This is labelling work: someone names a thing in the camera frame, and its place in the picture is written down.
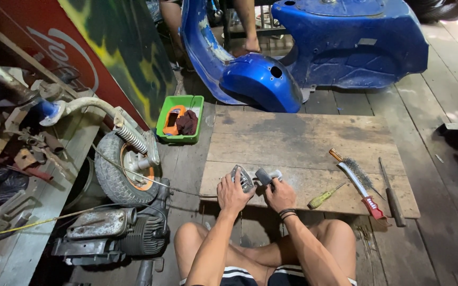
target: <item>wooden floor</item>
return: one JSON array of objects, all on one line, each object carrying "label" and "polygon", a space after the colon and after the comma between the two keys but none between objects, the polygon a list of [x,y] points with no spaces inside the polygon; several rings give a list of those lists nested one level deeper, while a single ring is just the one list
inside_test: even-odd
[{"label": "wooden floor", "polygon": [[[429,69],[423,74],[409,75],[379,91],[319,90],[310,95],[300,111],[385,117],[416,197],[421,218],[408,220],[403,229],[385,230],[366,216],[300,214],[306,224],[326,217],[340,218],[353,226],[359,285],[458,285],[458,166],[453,157],[456,152],[433,133],[443,122],[458,123],[458,21],[424,25],[422,29],[430,43]],[[264,52],[270,55],[287,51],[287,43],[287,38],[261,41]],[[160,146],[160,158],[163,174],[173,186],[199,192],[215,110],[256,109],[220,105],[196,75],[185,76],[183,83],[186,94],[206,98],[200,141],[193,146]],[[203,205],[195,196],[176,192],[172,205],[171,239],[185,222],[215,223],[216,204]],[[246,208],[234,224],[231,239],[242,246],[261,246],[285,232],[272,211]],[[154,273],[153,285],[175,285],[180,280],[172,242],[164,257],[164,271]],[[93,286],[133,285],[138,266],[133,262],[105,272],[77,268],[72,281]]]}]

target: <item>black shorts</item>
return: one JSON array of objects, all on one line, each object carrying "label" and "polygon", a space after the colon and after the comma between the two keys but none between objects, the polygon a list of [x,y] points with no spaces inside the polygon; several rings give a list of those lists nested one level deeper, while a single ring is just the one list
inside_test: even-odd
[{"label": "black shorts", "polygon": [[[353,286],[357,286],[356,281],[348,278]],[[180,282],[183,286],[187,279]],[[254,277],[243,268],[239,267],[226,267],[222,275],[220,286],[258,286]],[[268,279],[268,286],[309,286],[305,275],[300,266],[297,265],[283,265],[278,267]]]}]

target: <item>screwdriver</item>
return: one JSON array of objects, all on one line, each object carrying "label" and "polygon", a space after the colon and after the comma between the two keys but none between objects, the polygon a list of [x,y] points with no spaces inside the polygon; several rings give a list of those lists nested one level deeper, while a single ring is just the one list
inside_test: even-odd
[{"label": "screwdriver", "polygon": [[333,195],[335,193],[335,191],[340,189],[340,187],[344,186],[344,184],[345,183],[342,183],[342,184],[338,185],[336,188],[331,189],[329,191],[326,191],[326,192],[322,193],[321,195],[313,198],[307,205],[309,206],[309,208],[311,210],[317,209],[320,205],[322,205],[324,203],[325,200],[330,198],[331,195]]}]

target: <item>man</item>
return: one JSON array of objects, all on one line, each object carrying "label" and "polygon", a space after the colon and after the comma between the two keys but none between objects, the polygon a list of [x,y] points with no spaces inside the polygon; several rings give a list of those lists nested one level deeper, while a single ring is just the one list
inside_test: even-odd
[{"label": "man", "polygon": [[[245,55],[249,52],[261,52],[259,48],[258,34],[256,32],[256,12],[254,10],[254,0],[233,0],[236,13],[242,23],[246,33],[245,45],[233,52],[235,57]],[[188,55],[181,43],[178,30],[181,27],[181,0],[160,0],[160,11],[165,24],[169,29],[169,34],[175,46],[181,50],[182,57],[188,61]]]},{"label": "man", "polygon": [[211,230],[182,225],[174,246],[180,285],[344,285],[356,286],[356,240],[349,225],[323,220],[306,227],[293,211],[296,194],[285,181],[266,188],[270,207],[280,214],[289,235],[258,248],[229,243],[232,225],[256,189],[243,193],[240,170],[235,182],[227,174],[217,185],[220,214]]}]

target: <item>suspension shock absorber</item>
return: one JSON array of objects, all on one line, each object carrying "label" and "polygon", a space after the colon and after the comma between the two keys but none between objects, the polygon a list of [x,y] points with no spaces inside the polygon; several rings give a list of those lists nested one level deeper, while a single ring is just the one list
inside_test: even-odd
[{"label": "suspension shock absorber", "polygon": [[135,131],[133,132],[133,130],[126,127],[125,125],[116,128],[116,134],[121,136],[121,138],[123,138],[125,142],[134,146],[137,149],[137,151],[139,151],[139,153],[146,154],[148,148],[146,147],[146,144],[143,142],[143,140],[141,140],[139,137],[137,137],[136,134],[134,134]]}]

